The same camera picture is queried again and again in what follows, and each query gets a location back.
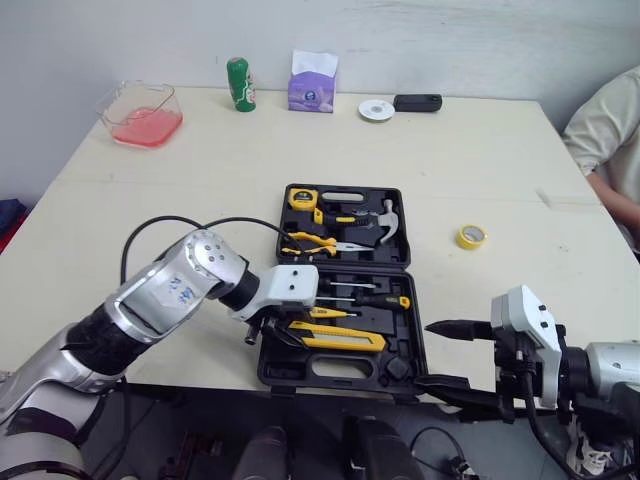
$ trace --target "screwdriver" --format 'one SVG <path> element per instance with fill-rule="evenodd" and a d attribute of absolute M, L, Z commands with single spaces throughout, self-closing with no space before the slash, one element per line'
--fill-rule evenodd
<path fill-rule="evenodd" d="M 349 297 L 316 297 L 316 300 L 331 300 L 335 302 L 354 302 L 354 305 L 384 308 L 396 312 L 407 310 L 411 306 L 409 297 L 393 294 L 356 295 Z"/>
<path fill-rule="evenodd" d="M 350 282 L 332 282 L 328 278 L 321 278 L 318 282 L 318 285 L 321 287 L 359 287 L 359 288 L 376 288 L 377 285 L 374 283 L 350 283 Z"/>
<path fill-rule="evenodd" d="M 357 313 L 345 312 L 344 310 L 333 310 L 325 307 L 313 307 L 309 313 L 311 318 L 344 318 L 357 317 Z"/>

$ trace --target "blue cloth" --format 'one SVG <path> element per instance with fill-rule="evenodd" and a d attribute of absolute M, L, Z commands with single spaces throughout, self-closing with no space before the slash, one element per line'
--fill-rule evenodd
<path fill-rule="evenodd" d="M 19 200 L 0 200 L 0 235 L 7 232 L 27 210 Z"/>

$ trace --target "table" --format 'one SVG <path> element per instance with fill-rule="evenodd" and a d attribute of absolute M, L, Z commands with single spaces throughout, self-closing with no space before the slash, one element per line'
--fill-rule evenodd
<path fill-rule="evenodd" d="M 289 112 L 283 92 L 258 92 L 252 113 L 235 112 L 226 90 L 178 88 L 177 97 L 184 125 L 161 149 L 116 145 L 96 124 L 0 256 L 2 369 L 16 369 L 117 287 L 124 240 L 147 218 L 277 223 L 293 182 L 402 191 L 423 324 L 488 320 L 493 297 L 526 283 L 567 326 L 569 344 L 640 337 L 640 269 L 536 102 L 446 98 L 437 114 L 372 124 L 356 109 L 371 95 L 338 95 L 332 115 Z M 454 243 L 466 223 L 489 234 L 477 251 Z M 186 231 L 150 227 L 131 250 L 130 273 Z M 229 224 L 219 232 L 252 268 L 275 263 L 271 231 Z M 128 375 L 264 390 L 245 333 L 207 302 Z M 489 342 L 424 340 L 432 373 L 493 389 Z"/>

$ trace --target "yellow tape roll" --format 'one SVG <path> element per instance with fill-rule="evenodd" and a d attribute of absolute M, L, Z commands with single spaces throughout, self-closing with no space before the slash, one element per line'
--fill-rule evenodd
<path fill-rule="evenodd" d="M 476 225 L 465 225 L 456 235 L 456 243 L 460 248 L 465 250 L 475 250 L 480 247 L 487 239 L 487 234 L 484 230 Z"/>

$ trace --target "green can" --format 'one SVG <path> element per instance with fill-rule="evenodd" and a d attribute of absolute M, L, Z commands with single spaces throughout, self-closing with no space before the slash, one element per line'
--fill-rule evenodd
<path fill-rule="evenodd" d="M 256 93 L 249 62 L 242 57 L 234 57 L 227 62 L 227 75 L 231 98 L 239 112 L 250 112 L 256 108 Z"/>

